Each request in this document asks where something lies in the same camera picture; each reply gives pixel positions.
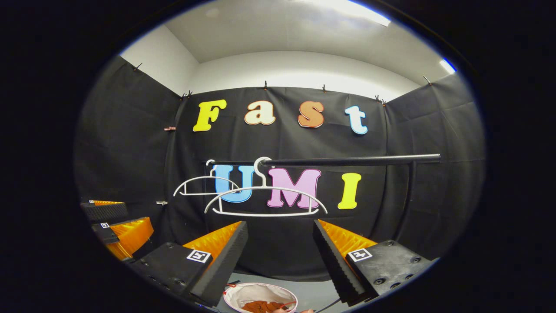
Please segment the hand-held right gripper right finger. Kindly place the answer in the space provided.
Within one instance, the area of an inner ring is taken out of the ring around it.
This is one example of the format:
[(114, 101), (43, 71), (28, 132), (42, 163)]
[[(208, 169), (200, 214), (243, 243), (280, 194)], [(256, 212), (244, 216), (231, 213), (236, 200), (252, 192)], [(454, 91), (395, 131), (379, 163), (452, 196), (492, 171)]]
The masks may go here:
[(374, 242), (324, 220), (312, 237), (342, 303), (354, 306), (409, 283), (432, 265), (395, 240)]

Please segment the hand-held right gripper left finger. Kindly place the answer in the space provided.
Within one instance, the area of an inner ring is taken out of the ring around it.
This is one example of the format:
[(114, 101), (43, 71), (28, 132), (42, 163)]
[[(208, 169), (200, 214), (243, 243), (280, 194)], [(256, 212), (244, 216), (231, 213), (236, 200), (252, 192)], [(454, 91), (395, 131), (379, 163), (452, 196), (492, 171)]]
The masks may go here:
[(187, 244), (167, 242), (130, 268), (174, 298), (216, 306), (247, 241), (248, 224), (238, 221)]

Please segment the pink white laundry hamper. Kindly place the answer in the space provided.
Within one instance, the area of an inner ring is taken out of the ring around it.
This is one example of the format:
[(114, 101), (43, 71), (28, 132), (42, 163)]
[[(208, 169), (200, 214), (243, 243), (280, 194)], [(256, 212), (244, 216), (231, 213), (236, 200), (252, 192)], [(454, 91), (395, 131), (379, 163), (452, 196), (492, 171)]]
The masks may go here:
[(228, 306), (239, 313), (250, 313), (242, 310), (243, 305), (258, 300), (278, 303), (297, 302), (297, 304), (290, 306), (292, 309), (290, 313), (295, 313), (298, 307), (298, 297), (291, 291), (266, 283), (228, 284), (222, 298)]

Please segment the orange corduroy jacket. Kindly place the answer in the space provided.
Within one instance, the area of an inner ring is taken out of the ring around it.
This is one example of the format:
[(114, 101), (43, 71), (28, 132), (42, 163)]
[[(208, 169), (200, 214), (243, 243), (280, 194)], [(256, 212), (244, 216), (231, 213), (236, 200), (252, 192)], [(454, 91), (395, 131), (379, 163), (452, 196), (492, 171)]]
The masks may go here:
[(290, 313), (292, 309), (291, 305), (295, 305), (297, 302), (289, 303), (278, 303), (278, 302), (268, 302), (268, 301), (252, 301), (243, 305), (242, 310), (248, 311), (250, 313)]

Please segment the white plastic clothes hanger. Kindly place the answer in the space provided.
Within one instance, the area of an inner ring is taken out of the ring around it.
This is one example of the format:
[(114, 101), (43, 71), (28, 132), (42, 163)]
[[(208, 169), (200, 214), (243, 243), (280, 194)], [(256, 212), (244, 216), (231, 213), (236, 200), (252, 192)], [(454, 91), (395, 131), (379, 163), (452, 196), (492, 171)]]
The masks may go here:
[(223, 195), (224, 192), (201, 192), (201, 193), (190, 193), (187, 192), (187, 184), (197, 181), (197, 180), (215, 180), (215, 181), (224, 181), (224, 182), (228, 182), (228, 187), (231, 187), (231, 190), (235, 190), (238, 187), (238, 184), (236, 184), (235, 182), (233, 182), (232, 180), (229, 180), (228, 178), (224, 178), (224, 177), (220, 177), (216, 175), (216, 169), (221, 169), (224, 166), (220, 166), (216, 164), (216, 161), (214, 159), (209, 159), (206, 162), (206, 166), (209, 166), (212, 164), (212, 168), (210, 169), (210, 172), (208, 175), (205, 176), (197, 176), (197, 177), (193, 177), (189, 180), (185, 180), (184, 182), (182, 182), (181, 184), (179, 184), (179, 186), (177, 188), (175, 188), (175, 191), (173, 192), (173, 197), (177, 196), (177, 195), (181, 195), (181, 196), (218, 196), (218, 195)]
[[(322, 209), (322, 211), (324, 212), (325, 215), (328, 214), (328, 209), (326, 208), (326, 206), (324, 206), (324, 204), (318, 200), (318, 198), (316, 198), (316, 196), (301, 191), (301, 190), (295, 190), (292, 188), (287, 188), (287, 187), (281, 187), (281, 186), (268, 186), (267, 185), (267, 178), (264, 174), (262, 174), (262, 172), (259, 170), (259, 165), (261, 165), (263, 162), (270, 162), (272, 159), (266, 156), (262, 156), (260, 158), (257, 158), (254, 161), (254, 173), (259, 176), (261, 178), (261, 185), (260, 186), (251, 186), (251, 187), (242, 187), (242, 188), (236, 188), (234, 190), (229, 190), (226, 191), (224, 193), (219, 193), (217, 194), (212, 200), (210, 200), (210, 202), (206, 205), (205, 209), (204, 209), (204, 213), (208, 213), (209, 210), (211, 209), (212, 212), (218, 214), (218, 215), (226, 215), (226, 216), (258, 216), (261, 218), (269, 218), (269, 217), (287, 217), (287, 216), (310, 216), (310, 215), (314, 215), (317, 214), (319, 212), (319, 209)], [(301, 200), (302, 196), (306, 196), (306, 198), (308, 198), (308, 204), (307, 204), (307, 212), (301, 212), (301, 213), (234, 213), (234, 212), (225, 212), (223, 207), (222, 207), (222, 200), (221, 198), (224, 195), (228, 195), (237, 191), (245, 191), (245, 190), (277, 190), (280, 192), (290, 192), (290, 193), (294, 193), (297, 194), (297, 197)]]

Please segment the black metal clothes rack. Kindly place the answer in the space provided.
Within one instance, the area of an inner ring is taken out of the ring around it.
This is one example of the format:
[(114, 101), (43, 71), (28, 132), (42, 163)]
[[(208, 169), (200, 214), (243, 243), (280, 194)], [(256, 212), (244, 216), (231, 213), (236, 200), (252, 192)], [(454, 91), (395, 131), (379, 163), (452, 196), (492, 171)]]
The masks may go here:
[(262, 166), (408, 166), (408, 181), (404, 205), (396, 231), (405, 225), (409, 204), (412, 201), (413, 186), (417, 176), (418, 164), (439, 163), (440, 154), (385, 155), (354, 158), (313, 158), (313, 159), (277, 159), (263, 162)]

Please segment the large ceiling light panel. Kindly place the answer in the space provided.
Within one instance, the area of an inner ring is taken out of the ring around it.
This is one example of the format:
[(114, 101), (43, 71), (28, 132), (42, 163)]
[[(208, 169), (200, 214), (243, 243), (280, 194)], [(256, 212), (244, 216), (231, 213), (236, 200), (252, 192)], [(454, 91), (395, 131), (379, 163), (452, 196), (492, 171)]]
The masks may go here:
[(372, 9), (353, 2), (351, 0), (300, 0), (302, 2), (313, 3), (317, 6), (334, 9), (340, 13), (361, 17), (372, 22), (378, 23), (381, 26), (387, 27), (391, 24), (391, 20)]

